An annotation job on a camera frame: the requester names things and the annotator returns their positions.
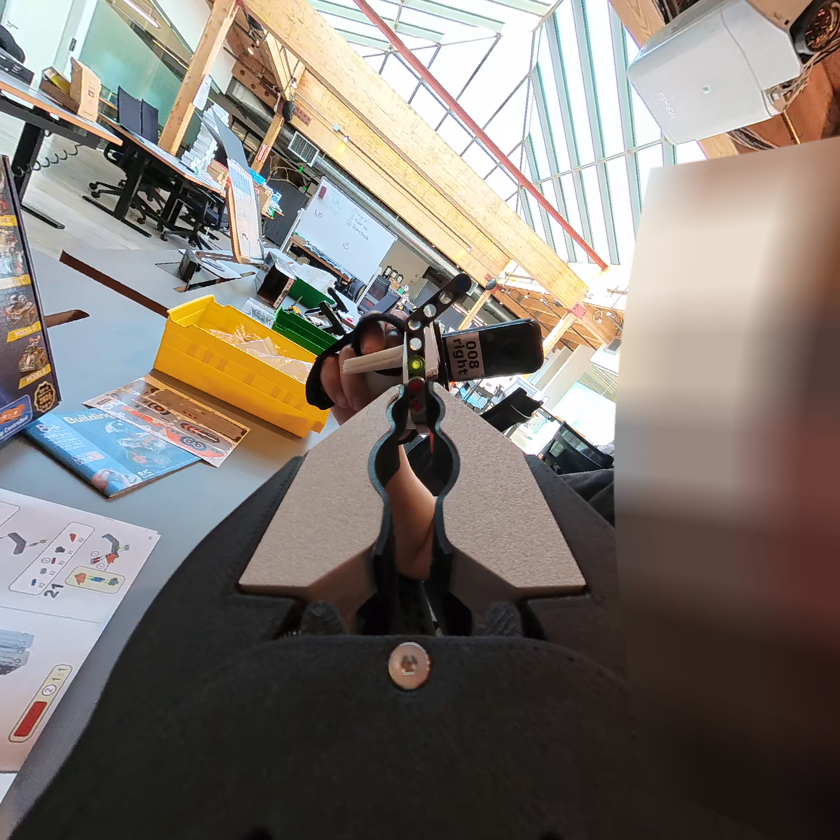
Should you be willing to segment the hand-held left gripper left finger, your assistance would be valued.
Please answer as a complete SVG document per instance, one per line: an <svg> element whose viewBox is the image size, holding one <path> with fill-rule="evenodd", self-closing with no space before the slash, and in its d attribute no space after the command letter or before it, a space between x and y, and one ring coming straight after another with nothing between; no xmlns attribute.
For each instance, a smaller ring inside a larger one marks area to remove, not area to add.
<svg viewBox="0 0 840 840"><path fill-rule="evenodd" d="M311 448L239 579L245 591L285 597L371 597L371 549L383 501L369 475L391 429L397 387Z"/></svg>

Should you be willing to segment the angled toy building beam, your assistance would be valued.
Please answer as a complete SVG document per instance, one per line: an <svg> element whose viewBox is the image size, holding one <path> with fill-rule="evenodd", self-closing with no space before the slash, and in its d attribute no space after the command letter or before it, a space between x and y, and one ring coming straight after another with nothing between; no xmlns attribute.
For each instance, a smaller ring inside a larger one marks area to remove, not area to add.
<svg viewBox="0 0 840 840"><path fill-rule="evenodd" d="M433 394L431 383L445 384L448 381L447 352L439 320L443 313L467 297L471 285L472 280L466 273L458 273L428 301L417 305L409 313L403 346L403 391L407 400L410 425L420 435L428 435L431 429L432 409L430 405ZM441 336L441 365L437 381L426 381L425 379L424 330L429 325L437 325Z"/></svg>

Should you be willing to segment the grey desk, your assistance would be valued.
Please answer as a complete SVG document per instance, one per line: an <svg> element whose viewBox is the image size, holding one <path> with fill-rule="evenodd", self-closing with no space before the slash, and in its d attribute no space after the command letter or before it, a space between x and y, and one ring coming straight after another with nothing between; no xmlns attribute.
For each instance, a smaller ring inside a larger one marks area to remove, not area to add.
<svg viewBox="0 0 840 840"><path fill-rule="evenodd" d="M48 316L70 310L86 318L48 328L57 363L62 405L89 397L150 372L165 319L118 292L33 252L36 287ZM163 585L215 526L273 476L338 428L329 415L324 429L295 437L189 385L161 374L176 390L250 427L245 441L219 468L195 465L108 500L81 482L22 435L2 445L2 488L64 506L130 522L160 534L151 557L114 618L59 702L2 802L2 835L8 835L66 761L131 636Z"/></svg>

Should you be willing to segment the wooden top office desk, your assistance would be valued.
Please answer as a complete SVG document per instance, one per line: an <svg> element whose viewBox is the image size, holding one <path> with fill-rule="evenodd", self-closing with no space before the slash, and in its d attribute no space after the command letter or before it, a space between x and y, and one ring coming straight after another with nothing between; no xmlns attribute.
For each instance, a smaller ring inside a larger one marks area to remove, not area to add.
<svg viewBox="0 0 840 840"><path fill-rule="evenodd" d="M63 108L44 92L26 86L5 70L1 72L1 111L23 124L10 164L9 176L9 179L14 181L20 206L47 225L58 230L64 229L65 226L61 222L24 202L32 174L76 156L81 147L96 149L102 143L120 147L123 141L98 122L82 118ZM42 164L39 154L48 135L68 140L73 145L73 150L63 150L55 157L47 158Z"/></svg>
<svg viewBox="0 0 840 840"><path fill-rule="evenodd" d="M145 226L150 220L163 241L177 236L192 246L207 247L225 207L223 187L117 122L109 118L104 122L121 140L136 144L137 156L126 172L121 170L126 183L120 194L102 194L98 199L89 194L83 200L144 237L152 237Z"/></svg>

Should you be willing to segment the green plastic bin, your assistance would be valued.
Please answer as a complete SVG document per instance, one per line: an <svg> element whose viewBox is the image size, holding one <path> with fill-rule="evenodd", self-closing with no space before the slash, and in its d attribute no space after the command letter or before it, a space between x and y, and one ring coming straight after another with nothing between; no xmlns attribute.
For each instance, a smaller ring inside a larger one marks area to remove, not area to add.
<svg viewBox="0 0 840 840"><path fill-rule="evenodd" d="M303 279L289 281L276 302L273 330L314 355L345 334L336 301Z"/></svg>

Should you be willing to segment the whiteboard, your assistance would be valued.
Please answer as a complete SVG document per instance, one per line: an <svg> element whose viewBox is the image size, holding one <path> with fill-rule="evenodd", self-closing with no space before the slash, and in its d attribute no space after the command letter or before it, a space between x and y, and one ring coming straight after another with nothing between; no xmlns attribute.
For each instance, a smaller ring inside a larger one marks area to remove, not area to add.
<svg viewBox="0 0 840 840"><path fill-rule="evenodd" d="M293 229L305 243L364 282L377 273L396 236L322 177Z"/></svg>

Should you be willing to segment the clear plastic parts bags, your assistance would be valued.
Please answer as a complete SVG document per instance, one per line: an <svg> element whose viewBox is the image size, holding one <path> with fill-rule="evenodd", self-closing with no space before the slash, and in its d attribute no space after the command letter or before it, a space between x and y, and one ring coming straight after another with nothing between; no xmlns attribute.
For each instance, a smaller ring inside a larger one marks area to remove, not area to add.
<svg viewBox="0 0 840 840"><path fill-rule="evenodd" d="M312 371L313 363L282 355L272 339L260 337L242 324L233 329L204 328L205 332L220 339L238 350L247 353L258 361L268 364L273 369L290 376L300 383L305 383Z"/></svg>

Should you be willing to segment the yellow plastic bin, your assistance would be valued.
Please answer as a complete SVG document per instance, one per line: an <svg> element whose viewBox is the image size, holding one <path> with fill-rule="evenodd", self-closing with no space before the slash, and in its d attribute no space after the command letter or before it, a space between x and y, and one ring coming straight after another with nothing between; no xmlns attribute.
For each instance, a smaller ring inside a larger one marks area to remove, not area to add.
<svg viewBox="0 0 840 840"><path fill-rule="evenodd" d="M168 311L154 368L294 435L321 432L329 411L308 403L303 383L213 334L234 333L237 328L269 339L282 356L316 359L294 341L209 295Z"/></svg>

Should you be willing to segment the small black open box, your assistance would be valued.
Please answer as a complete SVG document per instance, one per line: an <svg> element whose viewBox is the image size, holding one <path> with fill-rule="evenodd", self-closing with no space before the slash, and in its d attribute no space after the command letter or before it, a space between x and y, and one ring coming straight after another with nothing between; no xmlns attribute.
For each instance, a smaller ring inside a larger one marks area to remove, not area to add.
<svg viewBox="0 0 840 840"><path fill-rule="evenodd" d="M297 276L290 263L283 259L282 255L276 255L270 251L262 267L256 275L257 298L273 308L280 307Z"/></svg>

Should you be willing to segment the blue instruction booklet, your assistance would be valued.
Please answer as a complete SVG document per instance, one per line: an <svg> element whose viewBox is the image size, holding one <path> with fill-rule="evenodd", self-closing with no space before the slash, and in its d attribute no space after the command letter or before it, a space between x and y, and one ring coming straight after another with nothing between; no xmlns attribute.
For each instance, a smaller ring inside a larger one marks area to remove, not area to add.
<svg viewBox="0 0 840 840"><path fill-rule="evenodd" d="M107 498L168 476L199 457L108 414L51 412L24 435Z"/></svg>

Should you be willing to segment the open white building manual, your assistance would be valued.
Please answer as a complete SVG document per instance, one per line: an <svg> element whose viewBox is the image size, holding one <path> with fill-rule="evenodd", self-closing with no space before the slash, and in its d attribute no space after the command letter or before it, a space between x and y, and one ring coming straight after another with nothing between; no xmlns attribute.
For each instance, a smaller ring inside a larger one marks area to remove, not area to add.
<svg viewBox="0 0 840 840"><path fill-rule="evenodd" d="M160 539L1 491L1 771L18 772Z"/></svg>

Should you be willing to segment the white projector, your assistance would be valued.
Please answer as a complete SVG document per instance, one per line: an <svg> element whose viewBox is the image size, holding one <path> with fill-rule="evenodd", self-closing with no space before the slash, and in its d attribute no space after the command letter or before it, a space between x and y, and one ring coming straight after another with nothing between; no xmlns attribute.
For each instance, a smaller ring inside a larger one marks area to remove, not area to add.
<svg viewBox="0 0 840 840"><path fill-rule="evenodd" d="M626 77L674 145L729 133L756 150L748 127L784 115L814 69L838 51L838 2L658 2L665 25Z"/></svg>

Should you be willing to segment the dark blue toy box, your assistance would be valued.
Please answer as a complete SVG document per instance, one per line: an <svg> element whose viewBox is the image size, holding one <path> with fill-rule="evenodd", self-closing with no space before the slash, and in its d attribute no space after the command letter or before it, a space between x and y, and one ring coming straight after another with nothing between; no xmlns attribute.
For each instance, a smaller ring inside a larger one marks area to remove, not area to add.
<svg viewBox="0 0 840 840"><path fill-rule="evenodd" d="M11 162L1 160L1 442L60 403L46 317L36 286Z"/></svg>

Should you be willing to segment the black office chair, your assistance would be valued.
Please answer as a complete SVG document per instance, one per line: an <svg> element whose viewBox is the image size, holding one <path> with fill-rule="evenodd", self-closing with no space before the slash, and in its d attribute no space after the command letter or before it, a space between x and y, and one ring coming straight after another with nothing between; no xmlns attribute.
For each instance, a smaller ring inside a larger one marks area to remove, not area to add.
<svg viewBox="0 0 840 840"><path fill-rule="evenodd" d="M160 137L159 111L146 100L137 99L122 87L117 92L117 123L120 128L138 134L142 139L157 144ZM138 147L131 140L123 140L120 146L109 143L104 151L104 157L120 170L126 172L128 166L137 156ZM118 185L106 182L91 182L90 195L98 199L102 194L118 195L125 187L123 178Z"/></svg>

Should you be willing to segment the cardboard box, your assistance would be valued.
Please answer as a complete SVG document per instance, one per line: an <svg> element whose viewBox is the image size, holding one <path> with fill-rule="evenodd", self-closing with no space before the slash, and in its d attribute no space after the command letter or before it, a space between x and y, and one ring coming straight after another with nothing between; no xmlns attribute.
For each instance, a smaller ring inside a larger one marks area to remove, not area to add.
<svg viewBox="0 0 840 840"><path fill-rule="evenodd" d="M69 78L48 67L38 85L49 99L91 122L98 121L101 87L98 76L76 58L70 58Z"/></svg>

